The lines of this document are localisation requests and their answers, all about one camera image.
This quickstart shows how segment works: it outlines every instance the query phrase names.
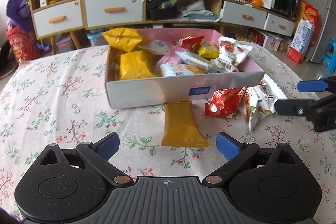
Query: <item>blue stool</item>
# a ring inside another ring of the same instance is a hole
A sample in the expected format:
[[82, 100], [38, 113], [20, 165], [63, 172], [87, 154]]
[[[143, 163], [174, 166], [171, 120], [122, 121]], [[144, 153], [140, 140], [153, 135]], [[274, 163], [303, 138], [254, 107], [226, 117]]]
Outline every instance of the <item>blue stool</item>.
[[334, 39], [330, 39], [327, 44], [324, 52], [324, 56], [322, 58], [325, 62], [328, 63], [327, 71], [334, 72], [336, 69], [336, 41]]

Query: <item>floral tablecloth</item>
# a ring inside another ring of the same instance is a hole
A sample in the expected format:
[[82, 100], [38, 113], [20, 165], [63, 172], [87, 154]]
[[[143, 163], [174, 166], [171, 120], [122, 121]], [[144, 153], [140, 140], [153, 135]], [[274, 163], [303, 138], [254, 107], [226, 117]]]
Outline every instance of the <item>floral tablecloth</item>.
[[[211, 146], [162, 147], [163, 105], [110, 109], [104, 87], [107, 49], [92, 47], [21, 62], [0, 93], [0, 206], [5, 210], [19, 216], [15, 187], [49, 143], [73, 148], [117, 132], [120, 149], [110, 162], [131, 177], [197, 175], [202, 180], [226, 162], [215, 145], [216, 134], [225, 131], [261, 147], [289, 143], [321, 186], [323, 198], [315, 221], [336, 223], [336, 131], [319, 133], [304, 118], [271, 115], [252, 133], [245, 133], [242, 115], [206, 117], [206, 100], [198, 100], [193, 102], [194, 113]], [[270, 52], [254, 45], [250, 57], [289, 98], [315, 98], [297, 91], [299, 77]]]

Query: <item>yellow wrapper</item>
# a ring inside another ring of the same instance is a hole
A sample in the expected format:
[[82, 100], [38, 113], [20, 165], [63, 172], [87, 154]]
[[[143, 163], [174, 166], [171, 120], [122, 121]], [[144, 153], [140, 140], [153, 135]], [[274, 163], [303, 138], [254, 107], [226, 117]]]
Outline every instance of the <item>yellow wrapper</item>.
[[165, 133], [161, 144], [174, 147], [208, 147], [198, 131], [190, 102], [165, 104]]
[[120, 56], [119, 80], [156, 77], [151, 72], [148, 53], [128, 52]]
[[198, 55], [202, 56], [205, 59], [211, 60], [216, 59], [219, 56], [219, 49], [212, 44], [203, 40], [197, 51]]
[[136, 51], [138, 50], [137, 46], [146, 44], [137, 29], [115, 28], [103, 32], [102, 35], [111, 47], [124, 52]]

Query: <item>snack package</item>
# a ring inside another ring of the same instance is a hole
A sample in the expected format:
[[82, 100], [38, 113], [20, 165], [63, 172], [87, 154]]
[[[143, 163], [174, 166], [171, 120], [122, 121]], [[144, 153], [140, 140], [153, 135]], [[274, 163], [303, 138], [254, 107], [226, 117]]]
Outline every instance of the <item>snack package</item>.
[[219, 49], [211, 42], [207, 42], [203, 39], [197, 53], [205, 59], [211, 60], [218, 58]]
[[199, 56], [198, 54], [192, 52], [175, 52], [184, 63], [188, 65], [197, 65], [200, 68], [206, 70], [208, 73], [219, 72], [220, 68], [215, 66], [215, 64], [205, 58]]
[[165, 104], [165, 133], [161, 145], [173, 147], [208, 147], [199, 132], [191, 102]]
[[170, 54], [170, 48], [172, 47], [172, 45], [172, 42], [153, 40], [149, 44], [139, 46], [139, 48], [146, 50], [154, 55], [165, 55]]
[[156, 77], [151, 72], [148, 55], [143, 51], [120, 55], [119, 80]]
[[247, 88], [238, 107], [245, 116], [247, 132], [251, 132], [260, 120], [275, 113], [274, 104], [278, 99], [287, 97], [267, 74], [259, 85]]
[[198, 47], [200, 46], [202, 40], [204, 39], [204, 37], [184, 37], [181, 38], [176, 45], [178, 47], [182, 47], [182, 48], [186, 48], [189, 51], [193, 51], [198, 49]]
[[136, 51], [137, 46], [146, 44], [137, 29], [115, 28], [101, 34], [111, 47], [124, 52]]
[[160, 66], [162, 76], [187, 76], [202, 75], [207, 72], [197, 65], [187, 64], [162, 64]]
[[171, 51], [173, 53], [171, 54], [166, 54], [164, 55], [156, 64], [156, 68], [159, 69], [160, 66], [162, 64], [182, 64], [183, 61], [181, 59], [181, 57], [179, 57], [176, 53], [175, 53], [175, 50], [176, 51], [179, 51], [179, 52], [186, 52], [187, 49], [185, 48], [181, 48], [181, 47], [178, 47], [178, 46], [172, 46], [171, 47]]
[[246, 59], [252, 49], [252, 46], [243, 45], [233, 38], [220, 37], [218, 60], [227, 72], [233, 72], [237, 70], [236, 66]]
[[215, 91], [211, 101], [205, 104], [205, 115], [230, 118], [236, 112], [246, 89], [247, 87]]

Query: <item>white drawer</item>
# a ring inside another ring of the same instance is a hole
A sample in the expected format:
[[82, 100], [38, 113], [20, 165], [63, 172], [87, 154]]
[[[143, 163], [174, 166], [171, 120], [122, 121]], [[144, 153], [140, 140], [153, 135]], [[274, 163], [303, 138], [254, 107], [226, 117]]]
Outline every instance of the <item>white drawer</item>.
[[[56, 5], [33, 14], [36, 32], [38, 37], [43, 37], [52, 33], [62, 32], [69, 29], [83, 27], [80, 1], [75, 0], [60, 5]], [[55, 23], [50, 20], [64, 17]]]
[[275, 16], [273, 14], [268, 14], [263, 29], [269, 32], [280, 33], [290, 37], [292, 36], [294, 26], [294, 22], [291, 22], [282, 17]]
[[221, 10], [222, 22], [262, 29], [267, 13], [252, 7], [225, 1]]
[[142, 21], [142, 0], [85, 0], [87, 27]]

